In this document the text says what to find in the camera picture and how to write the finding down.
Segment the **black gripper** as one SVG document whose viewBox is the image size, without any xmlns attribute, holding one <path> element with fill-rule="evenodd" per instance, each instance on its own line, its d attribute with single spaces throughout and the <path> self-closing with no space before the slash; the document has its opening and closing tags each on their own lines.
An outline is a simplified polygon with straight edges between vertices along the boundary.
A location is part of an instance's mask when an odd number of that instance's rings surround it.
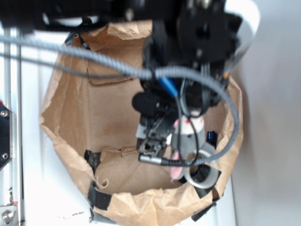
<svg viewBox="0 0 301 226">
<path fill-rule="evenodd" d="M 204 84 L 189 79 L 162 78 L 143 81 L 144 91 L 135 94 L 133 108 L 141 114 L 137 130 L 137 150 L 141 162 L 197 162 L 215 154 L 215 146 L 207 142 L 197 150 L 194 158 L 171 159 L 171 136 L 174 123 L 182 116 L 202 116 L 220 101 L 218 94 Z"/>
</svg>

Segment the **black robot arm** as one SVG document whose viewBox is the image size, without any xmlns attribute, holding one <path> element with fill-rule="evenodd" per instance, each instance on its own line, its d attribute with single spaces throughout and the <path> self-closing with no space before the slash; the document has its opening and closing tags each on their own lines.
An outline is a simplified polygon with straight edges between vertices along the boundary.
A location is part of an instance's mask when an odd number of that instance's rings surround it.
<svg viewBox="0 0 301 226">
<path fill-rule="evenodd" d="M 228 60 L 238 48 L 242 17 L 225 11 L 226 2 L 215 0 L 204 7 L 196 0 L 3 0 L 0 21 L 5 28 L 23 31 L 81 33 L 110 23 L 152 22 L 143 48 L 143 69 L 135 69 L 107 55 L 81 48 L 58 47 L 42 41 L 1 36 L 4 43 L 43 48 L 79 57 L 109 67 L 122 76 L 139 78 L 144 92 L 134 96 L 132 105 L 146 121 L 146 138 L 138 145 L 139 160 L 162 166 L 192 166 L 215 161 L 234 144 L 240 126 L 239 115 L 226 92 Z M 174 130 L 178 160 L 165 159 L 172 125 L 185 116 L 191 121 L 224 100 L 234 119 L 234 130 L 224 149 L 203 159 L 184 156 L 184 124 Z"/>
</svg>

